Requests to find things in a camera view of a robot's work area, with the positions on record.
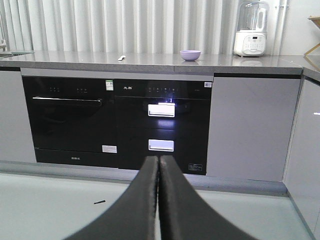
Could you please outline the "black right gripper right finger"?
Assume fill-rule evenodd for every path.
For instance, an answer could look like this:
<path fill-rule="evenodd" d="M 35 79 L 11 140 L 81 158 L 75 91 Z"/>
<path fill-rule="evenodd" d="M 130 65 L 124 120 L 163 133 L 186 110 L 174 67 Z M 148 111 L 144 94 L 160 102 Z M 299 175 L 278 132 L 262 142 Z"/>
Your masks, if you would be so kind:
<path fill-rule="evenodd" d="M 252 240 L 211 208 L 171 155 L 159 158 L 159 221 L 163 240 Z"/>

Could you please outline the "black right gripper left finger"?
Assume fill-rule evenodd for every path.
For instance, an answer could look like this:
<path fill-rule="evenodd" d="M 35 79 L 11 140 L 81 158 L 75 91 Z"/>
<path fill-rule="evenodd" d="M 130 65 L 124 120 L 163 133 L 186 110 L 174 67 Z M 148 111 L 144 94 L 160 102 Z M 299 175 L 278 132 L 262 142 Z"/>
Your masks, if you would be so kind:
<path fill-rule="evenodd" d="M 154 240 L 159 159 L 147 156 L 124 193 L 68 240 Z"/>

